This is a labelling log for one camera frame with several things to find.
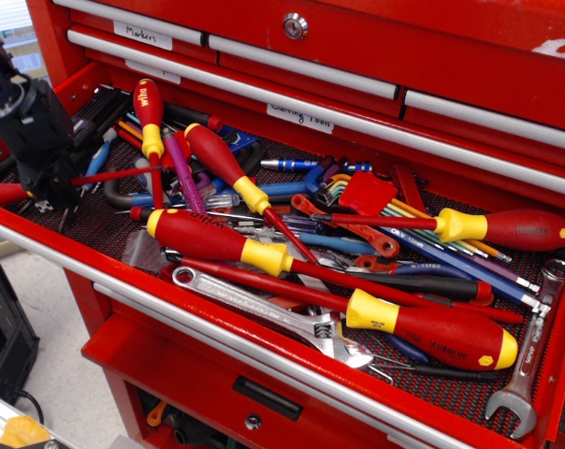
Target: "adjustable wrench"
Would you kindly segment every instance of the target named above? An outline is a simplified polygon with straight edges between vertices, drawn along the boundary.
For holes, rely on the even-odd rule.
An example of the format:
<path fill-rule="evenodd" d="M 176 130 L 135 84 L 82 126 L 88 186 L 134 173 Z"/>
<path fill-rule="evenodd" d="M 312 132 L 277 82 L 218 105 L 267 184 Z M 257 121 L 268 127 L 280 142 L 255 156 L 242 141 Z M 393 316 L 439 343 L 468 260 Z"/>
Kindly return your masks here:
<path fill-rule="evenodd" d="M 511 435 L 514 440 L 523 438 L 536 427 L 537 415 L 531 403 L 532 382 L 543 356 L 555 308 L 565 286 L 565 262 L 547 260 L 542 273 L 543 288 L 539 300 L 550 309 L 532 315 L 511 381 L 505 388 L 495 392 L 486 404 L 486 419 L 490 419 L 499 407 L 505 407 L 519 417 L 519 426 Z"/>
<path fill-rule="evenodd" d="M 334 317 L 335 312 L 318 316 L 300 315 L 242 288 L 188 267 L 176 268 L 172 272 L 172 281 L 179 287 L 211 297 L 263 321 L 268 321 L 281 331 L 300 337 L 323 354 L 352 368 L 365 367 L 373 360 L 373 355 L 345 346 L 345 340 L 337 333 L 337 322 L 340 317 Z"/>

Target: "white floor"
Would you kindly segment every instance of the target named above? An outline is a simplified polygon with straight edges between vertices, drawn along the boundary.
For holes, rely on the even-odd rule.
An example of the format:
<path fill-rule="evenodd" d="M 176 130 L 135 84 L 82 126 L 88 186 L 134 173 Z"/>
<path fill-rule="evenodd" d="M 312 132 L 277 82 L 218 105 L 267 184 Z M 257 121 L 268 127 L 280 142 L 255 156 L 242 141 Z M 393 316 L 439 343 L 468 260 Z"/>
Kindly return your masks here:
<path fill-rule="evenodd" d="M 79 449 L 109 449 L 126 432 L 102 370 L 80 354 L 88 334 L 65 274 L 26 251 L 0 263 L 40 337 L 24 390 L 40 403 L 45 425 L 56 435 Z M 37 418 L 27 399 L 16 407 Z"/>

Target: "wire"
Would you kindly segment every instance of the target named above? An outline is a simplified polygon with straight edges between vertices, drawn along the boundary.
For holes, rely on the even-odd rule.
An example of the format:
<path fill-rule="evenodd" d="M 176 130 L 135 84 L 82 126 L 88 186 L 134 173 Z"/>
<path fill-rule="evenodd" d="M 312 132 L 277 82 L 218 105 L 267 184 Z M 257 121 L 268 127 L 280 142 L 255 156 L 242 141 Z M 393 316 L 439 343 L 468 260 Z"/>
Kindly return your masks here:
<path fill-rule="evenodd" d="M 21 390 L 17 393 L 17 395 L 19 395 L 21 398 L 27 398 L 31 401 L 31 403 L 33 404 L 33 406 L 36 408 L 37 411 L 37 417 L 39 418 L 39 424 L 43 426 L 43 412 L 41 411 L 41 407 L 39 406 L 39 402 L 37 402 L 37 400 L 31 396 L 29 393 L 27 393 L 24 390 Z"/>

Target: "red tool chest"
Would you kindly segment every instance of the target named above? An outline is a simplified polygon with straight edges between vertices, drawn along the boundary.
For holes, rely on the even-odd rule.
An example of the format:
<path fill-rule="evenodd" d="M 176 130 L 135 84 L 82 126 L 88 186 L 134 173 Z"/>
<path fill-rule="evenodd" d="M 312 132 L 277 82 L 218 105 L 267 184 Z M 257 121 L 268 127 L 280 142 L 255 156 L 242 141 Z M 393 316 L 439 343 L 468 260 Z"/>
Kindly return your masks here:
<path fill-rule="evenodd" d="M 133 92 L 152 78 L 166 101 L 269 149 L 371 161 L 389 177 L 407 166 L 430 203 L 565 215 L 565 1 L 27 3 L 71 114 L 101 85 Z M 83 354 L 145 447 L 181 442 L 147 425 L 140 390 L 249 447 L 565 448 L 565 293 L 534 383 L 538 424 L 514 441 L 512 415 L 484 418 L 508 369 L 490 385 L 411 374 L 391 385 L 122 263 L 138 224 L 97 197 L 63 235 L 58 215 L 32 217 L 0 208 L 0 235 L 65 268 L 90 332 Z M 540 276 L 543 256 L 514 269 Z M 512 331 L 521 343 L 525 324 Z M 234 389 L 239 379 L 284 413 Z"/>

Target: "wrench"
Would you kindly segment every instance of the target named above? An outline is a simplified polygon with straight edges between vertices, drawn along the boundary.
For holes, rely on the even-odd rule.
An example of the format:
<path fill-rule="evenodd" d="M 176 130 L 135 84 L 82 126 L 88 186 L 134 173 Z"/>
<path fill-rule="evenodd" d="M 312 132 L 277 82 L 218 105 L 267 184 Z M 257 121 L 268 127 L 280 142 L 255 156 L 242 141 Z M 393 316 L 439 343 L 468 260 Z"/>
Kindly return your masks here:
<path fill-rule="evenodd" d="M 373 355 L 345 347 L 345 340 L 337 333 L 337 322 L 340 317 L 334 316 L 336 312 L 318 316 L 300 315 L 272 304 L 242 288 L 188 267 L 176 268 L 172 272 L 172 281 L 179 287 L 211 297 L 223 304 L 268 321 L 280 330 L 300 337 L 323 354 L 351 368 L 365 367 L 373 360 Z"/>
<path fill-rule="evenodd" d="M 486 404 L 486 419 L 490 419 L 499 407 L 505 407 L 519 417 L 519 426 L 511 434 L 514 440 L 523 438 L 536 427 L 537 414 L 531 403 L 532 382 L 555 317 L 555 307 L 565 286 L 565 262 L 558 259 L 547 260 L 542 273 L 540 302 L 550 309 L 532 315 L 511 381 L 505 388 L 495 392 Z"/>

